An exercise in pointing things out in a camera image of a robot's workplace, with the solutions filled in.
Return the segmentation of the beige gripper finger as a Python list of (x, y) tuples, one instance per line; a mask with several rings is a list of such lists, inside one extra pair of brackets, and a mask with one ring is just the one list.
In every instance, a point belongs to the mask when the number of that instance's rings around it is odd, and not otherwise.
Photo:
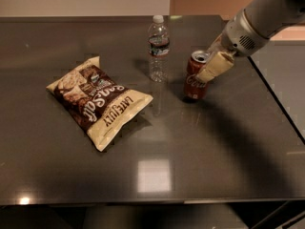
[(211, 46), (208, 48), (208, 53), (210, 55), (216, 54), (222, 51), (222, 44), (221, 44), (222, 34), (219, 34)]
[(195, 77), (203, 83), (208, 83), (229, 70), (233, 65), (234, 56), (231, 53), (216, 52)]

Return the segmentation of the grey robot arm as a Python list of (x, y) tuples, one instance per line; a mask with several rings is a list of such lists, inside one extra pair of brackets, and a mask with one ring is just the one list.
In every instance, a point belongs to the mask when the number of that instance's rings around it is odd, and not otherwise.
[(225, 73), (237, 57), (252, 55), (280, 31), (301, 22), (304, 10), (305, 0), (253, 0), (226, 24), (195, 77), (207, 83)]

